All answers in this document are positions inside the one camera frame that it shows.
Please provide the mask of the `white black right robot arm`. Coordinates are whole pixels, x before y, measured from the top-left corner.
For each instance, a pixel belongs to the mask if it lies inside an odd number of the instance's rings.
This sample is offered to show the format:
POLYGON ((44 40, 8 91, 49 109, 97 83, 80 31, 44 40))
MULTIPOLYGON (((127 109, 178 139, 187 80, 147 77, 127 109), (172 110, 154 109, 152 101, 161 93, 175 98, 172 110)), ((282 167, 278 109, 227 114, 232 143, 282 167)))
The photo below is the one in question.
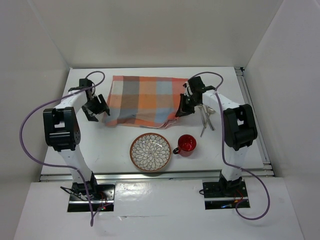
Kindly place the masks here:
POLYGON ((242 167, 249 147, 258 137, 253 109, 249 104, 239 104, 225 97, 213 86, 206 86, 200 76, 183 84, 177 117, 195 112, 195 107, 205 105, 220 113, 222 125, 222 161, 219 174, 220 194, 230 196, 241 185, 242 167))

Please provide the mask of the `silver fork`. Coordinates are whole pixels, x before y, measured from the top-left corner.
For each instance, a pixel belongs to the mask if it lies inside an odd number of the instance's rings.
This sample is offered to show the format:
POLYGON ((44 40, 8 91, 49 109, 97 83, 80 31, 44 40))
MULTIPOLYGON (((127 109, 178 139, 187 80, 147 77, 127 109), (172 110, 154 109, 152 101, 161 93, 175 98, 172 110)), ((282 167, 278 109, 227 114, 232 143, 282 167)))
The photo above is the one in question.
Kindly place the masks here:
POLYGON ((205 126, 206 118, 205 118, 205 115, 204 115, 203 106, 199 105, 198 108, 199 108, 200 115, 201 115, 202 125, 205 126))

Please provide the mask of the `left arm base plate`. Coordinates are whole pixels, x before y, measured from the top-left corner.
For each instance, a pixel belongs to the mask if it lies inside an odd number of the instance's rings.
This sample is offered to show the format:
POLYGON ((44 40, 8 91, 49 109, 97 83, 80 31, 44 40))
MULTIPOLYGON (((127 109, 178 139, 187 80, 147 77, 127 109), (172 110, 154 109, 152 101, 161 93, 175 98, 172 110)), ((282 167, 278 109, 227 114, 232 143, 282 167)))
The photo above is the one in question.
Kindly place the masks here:
MULTIPOLYGON (((90 212, 89 202, 86 195, 76 193, 72 188, 60 187, 69 194, 68 213, 84 213, 90 212)), ((116 185, 100 184, 97 186, 97 193, 89 195, 91 200, 93 212, 99 210, 100 212, 113 212, 115 199, 116 185)))

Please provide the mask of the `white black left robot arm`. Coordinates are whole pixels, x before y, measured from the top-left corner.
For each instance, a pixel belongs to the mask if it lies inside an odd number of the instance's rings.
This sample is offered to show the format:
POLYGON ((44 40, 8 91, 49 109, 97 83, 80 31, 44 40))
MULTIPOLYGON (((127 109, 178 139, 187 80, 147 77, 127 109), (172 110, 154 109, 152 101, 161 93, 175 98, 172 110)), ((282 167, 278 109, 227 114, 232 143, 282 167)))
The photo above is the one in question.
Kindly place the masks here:
POLYGON ((69 89, 69 97, 56 107, 43 111, 45 141, 64 159, 72 176, 72 191, 82 194, 86 199, 97 197, 99 187, 95 175, 87 166, 79 144, 81 131, 77 120, 82 110, 89 122, 98 122, 97 116, 110 115, 110 109, 102 94, 96 95, 92 89, 94 83, 81 78, 78 87, 69 89))

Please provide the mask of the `orange blue checkered cloth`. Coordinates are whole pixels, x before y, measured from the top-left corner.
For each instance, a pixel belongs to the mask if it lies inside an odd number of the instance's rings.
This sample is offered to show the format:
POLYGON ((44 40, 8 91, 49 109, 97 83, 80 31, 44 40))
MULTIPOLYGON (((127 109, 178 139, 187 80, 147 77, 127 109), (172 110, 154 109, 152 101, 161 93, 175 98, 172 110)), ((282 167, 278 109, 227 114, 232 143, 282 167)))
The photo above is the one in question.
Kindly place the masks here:
POLYGON ((114 75, 107 98, 107 127, 166 129, 177 122, 186 78, 114 75))

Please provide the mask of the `floral patterned ceramic plate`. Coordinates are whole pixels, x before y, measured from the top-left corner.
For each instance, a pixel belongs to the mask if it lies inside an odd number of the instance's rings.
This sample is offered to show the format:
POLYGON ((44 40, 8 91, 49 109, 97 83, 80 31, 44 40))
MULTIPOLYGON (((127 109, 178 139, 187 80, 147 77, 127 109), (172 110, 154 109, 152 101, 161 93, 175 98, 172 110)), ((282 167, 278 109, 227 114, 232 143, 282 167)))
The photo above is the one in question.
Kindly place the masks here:
POLYGON ((149 132, 139 135, 132 142, 129 155, 136 168, 146 173, 154 173, 168 165, 172 150, 165 137, 149 132))

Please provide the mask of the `silver spoon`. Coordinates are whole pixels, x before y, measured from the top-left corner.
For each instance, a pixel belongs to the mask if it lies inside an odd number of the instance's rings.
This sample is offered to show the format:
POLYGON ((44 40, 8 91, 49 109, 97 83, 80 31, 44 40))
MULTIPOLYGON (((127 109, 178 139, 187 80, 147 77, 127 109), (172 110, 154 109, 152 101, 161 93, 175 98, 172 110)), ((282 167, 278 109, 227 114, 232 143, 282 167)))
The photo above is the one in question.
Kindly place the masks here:
POLYGON ((201 105, 199 107, 199 109, 200 109, 200 113, 201 113, 201 117, 202 117, 202 124, 203 124, 202 131, 200 134, 200 137, 202 137, 206 128, 207 128, 207 125, 209 125, 209 128, 212 131, 216 130, 213 123, 211 122, 211 115, 213 115, 216 111, 208 106, 205 106, 205 105, 201 105))

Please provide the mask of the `red enamel mug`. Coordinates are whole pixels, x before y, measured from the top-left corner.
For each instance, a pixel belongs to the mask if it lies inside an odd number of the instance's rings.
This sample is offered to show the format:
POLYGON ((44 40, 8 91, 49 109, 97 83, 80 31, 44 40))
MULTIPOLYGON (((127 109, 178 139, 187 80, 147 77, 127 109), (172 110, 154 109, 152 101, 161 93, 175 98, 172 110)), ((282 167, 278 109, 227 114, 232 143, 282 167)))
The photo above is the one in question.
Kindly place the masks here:
POLYGON ((189 157, 197 146, 196 139, 189 134, 184 134, 179 137, 177 147, 172 151, 174 155, 189 157))

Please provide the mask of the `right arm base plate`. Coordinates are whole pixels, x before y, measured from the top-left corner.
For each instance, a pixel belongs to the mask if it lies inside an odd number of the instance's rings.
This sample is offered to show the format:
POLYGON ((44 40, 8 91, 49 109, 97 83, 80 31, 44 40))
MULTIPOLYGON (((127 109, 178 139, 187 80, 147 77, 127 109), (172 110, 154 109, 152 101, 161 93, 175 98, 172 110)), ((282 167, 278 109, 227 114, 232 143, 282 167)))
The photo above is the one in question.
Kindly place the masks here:
POLYGON ((236 204, 239 204, 239 209, 251 207, 244 181, 237 189, 232 189, 229 192, 222 192, 218 182, 203 182, 199 194, 204 197, 206 210, 234 209, 236 204))

